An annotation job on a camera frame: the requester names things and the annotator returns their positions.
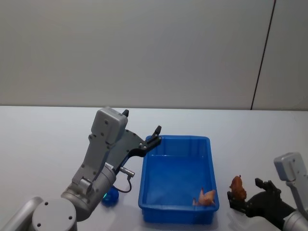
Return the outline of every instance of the blue tray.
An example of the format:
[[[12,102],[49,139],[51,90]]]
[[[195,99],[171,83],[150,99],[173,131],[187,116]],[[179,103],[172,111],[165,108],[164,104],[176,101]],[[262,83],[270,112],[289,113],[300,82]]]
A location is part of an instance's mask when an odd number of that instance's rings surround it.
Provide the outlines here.
[[[193,206],[200,189],[216,189],[210,140],[198,136],[162,136],[143,160],[139,207],[152,223],[211,224],[219,209]]]

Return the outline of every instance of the blue plastic bin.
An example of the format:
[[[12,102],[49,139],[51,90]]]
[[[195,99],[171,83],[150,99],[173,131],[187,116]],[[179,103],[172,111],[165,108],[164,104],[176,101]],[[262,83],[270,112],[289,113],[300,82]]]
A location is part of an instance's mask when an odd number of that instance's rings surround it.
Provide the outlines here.
[[[216,189],[210,140],[198,136],[162,136],[143,160],[139,207],[152,223],[211,224],[219,209],[193,206],[200,189]]]

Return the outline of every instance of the white wall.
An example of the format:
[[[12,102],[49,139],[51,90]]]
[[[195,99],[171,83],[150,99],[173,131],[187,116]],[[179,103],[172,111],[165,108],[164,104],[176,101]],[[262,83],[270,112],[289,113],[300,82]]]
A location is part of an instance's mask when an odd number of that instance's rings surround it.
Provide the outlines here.
[[[0,104],[249,109],[272,0],[1,0]]]
[[[254,109],[308,109],[308,1],[278,0]]]

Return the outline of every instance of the white table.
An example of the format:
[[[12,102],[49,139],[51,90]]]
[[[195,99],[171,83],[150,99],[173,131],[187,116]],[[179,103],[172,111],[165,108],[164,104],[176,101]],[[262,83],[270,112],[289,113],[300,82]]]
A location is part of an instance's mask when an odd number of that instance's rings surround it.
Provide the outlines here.
[[[0,227],[33,195],[57,198],[82,162],[88,135],[98,108],[0,107]],[[273,159],[298,151],[308,166],[308,113],[280,111],[226,111],[130,109],[127,128],[142,138],[162,126],[162,134],[207,136],[220,202],[211,226],[148,224],[138,207],[142,159],[127,167],[136,172],[132,191],[120,194],[117,206],[98,205],[80,231],[216,230],[276,231],[263,218],[247,218],[229,208],[227,191],[232,178],[242,175],[248,199],[261,190],[256,177],[272,180],[282,199],[295,206],[289,188],[279,180]],[[119,174],[115,183],[127,187]]]

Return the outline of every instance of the blue ball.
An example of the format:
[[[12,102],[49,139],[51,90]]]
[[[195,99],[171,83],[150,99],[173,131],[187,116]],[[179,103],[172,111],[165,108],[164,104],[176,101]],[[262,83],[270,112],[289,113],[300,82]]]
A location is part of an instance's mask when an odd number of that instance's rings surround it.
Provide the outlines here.
[[[119,200],[119,192],[114,187],[111,187],[111,189],[104,195],[102,199],[102,204],[106,207],[112,207],[117,204]]]

